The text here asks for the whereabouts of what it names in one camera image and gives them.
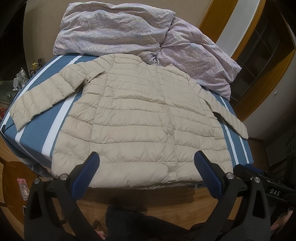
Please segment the person's right hand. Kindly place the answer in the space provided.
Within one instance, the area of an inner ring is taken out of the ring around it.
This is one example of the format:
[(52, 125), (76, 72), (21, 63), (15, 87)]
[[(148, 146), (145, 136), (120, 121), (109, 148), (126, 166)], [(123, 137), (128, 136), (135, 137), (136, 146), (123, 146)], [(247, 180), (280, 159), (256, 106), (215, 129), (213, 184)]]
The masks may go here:
[(276, 230), (280, 230), (289, 220), (293, 211), (289, 210), (287, 213), (281, 215), (271, 226), (271, 233), (274, 233)]

